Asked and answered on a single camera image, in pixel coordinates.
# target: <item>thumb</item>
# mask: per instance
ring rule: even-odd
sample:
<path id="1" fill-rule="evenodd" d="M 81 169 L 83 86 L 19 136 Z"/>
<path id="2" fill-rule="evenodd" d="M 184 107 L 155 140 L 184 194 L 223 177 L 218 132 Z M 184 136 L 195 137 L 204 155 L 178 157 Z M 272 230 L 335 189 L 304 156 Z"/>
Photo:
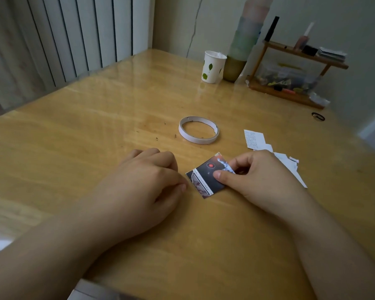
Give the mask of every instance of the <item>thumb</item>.
<path id="1" fill-rule="evenodd" d="M 186 190 L 185 184 L 168 186 L 163 189 L 155 205 L 161 221 L 165 219 L 178 205 L 179 199 Z"/>
<path id="2" fill-rule="evenodd" d="M 216 170 L 213 173 L 213 176 L 222 184 L 228 185 L 229 187 L 240 192 L 242 176 L 233 174 L 226 170 Z"/>

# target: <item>paper cup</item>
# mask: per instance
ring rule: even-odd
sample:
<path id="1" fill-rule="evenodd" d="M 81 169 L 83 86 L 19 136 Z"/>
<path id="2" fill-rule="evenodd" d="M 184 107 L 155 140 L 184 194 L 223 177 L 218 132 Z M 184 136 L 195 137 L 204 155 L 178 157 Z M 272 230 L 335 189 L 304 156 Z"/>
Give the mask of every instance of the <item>paper cup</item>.
<path id="1" fill-rule="evenodd" d="M 220 52 L 206 50 L 201 79 L 207 83 L 215 83 L 224 67 L 225 60 L 226 55 L 223 55 Z"/>

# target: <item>printed picture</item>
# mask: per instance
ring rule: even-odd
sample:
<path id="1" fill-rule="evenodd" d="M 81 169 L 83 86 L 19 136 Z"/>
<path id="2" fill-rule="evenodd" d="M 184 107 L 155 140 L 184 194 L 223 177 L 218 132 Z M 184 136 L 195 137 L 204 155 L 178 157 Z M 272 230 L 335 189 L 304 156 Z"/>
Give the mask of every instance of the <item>printed picture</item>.
<path id="1" fill-rule="evenodd" d="M 204 199 L 225 187 L 213 177 L 216 170 L 227 170 L 235 173 L 220 153 L 216 153 L 202 165 L 186 173 Z"/>

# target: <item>hand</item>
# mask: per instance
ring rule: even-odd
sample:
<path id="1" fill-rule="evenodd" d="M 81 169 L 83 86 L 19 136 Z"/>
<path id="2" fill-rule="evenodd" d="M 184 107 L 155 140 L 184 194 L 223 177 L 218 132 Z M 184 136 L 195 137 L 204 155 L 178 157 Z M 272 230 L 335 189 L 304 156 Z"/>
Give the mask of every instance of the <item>hand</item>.
<path id="1" fill-rule="evenodd" d="M 299 199 L 309 196 L 296 177 L 267 150 L 252 151 L 229 162 L 234 171 L 248 169 L 246 175 L 217 170 L 214 178 L 245 196 L 251 203 L 277 216 L 294 211 Z"/>
<path id="2" fill-rule="evenodd" d="M 187 180 L 174 155 L 157 148 L 133 150 L 78 204 L 95 242 L 107 248 L 163 221 L 177 206 Z"/>

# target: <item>double-sided tape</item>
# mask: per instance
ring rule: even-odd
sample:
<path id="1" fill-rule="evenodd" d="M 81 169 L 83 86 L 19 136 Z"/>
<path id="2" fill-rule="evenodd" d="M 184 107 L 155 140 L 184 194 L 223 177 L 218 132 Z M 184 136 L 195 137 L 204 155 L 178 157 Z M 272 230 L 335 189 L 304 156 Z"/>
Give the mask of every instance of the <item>double-sided tape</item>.
<path id="1" fill-rule="evenodd" d="M 182 125 L 184 125 L 186 122 L 192 122 L 192 121 L 201 122 L 201 123 L 204 123 L 204 124 L 210 126 L 214 130 L 215 136 L 213 136 L 211 138 L 208 138 L 208 139 L 200 139 L 200 138 L 190 136 L 187 132 L 185 132 Z M 213 143 L 217 139 L 218 135 L 220 134 L 220 130 L 219 130 L 218 126 L 213 121 L 210 121 L 210 120 L 208 120 L 206 118 L 203 118 L 203 117 L 196 117 L 196 116 L 192 115 L 190 117 L 183 118 L 179 122 L 179 133 L 187 141 L 190 141 L 190 142 L 193 142 L 193 143 L 196 143 L 196 144 L 210 144 L 210 143 Z"/>

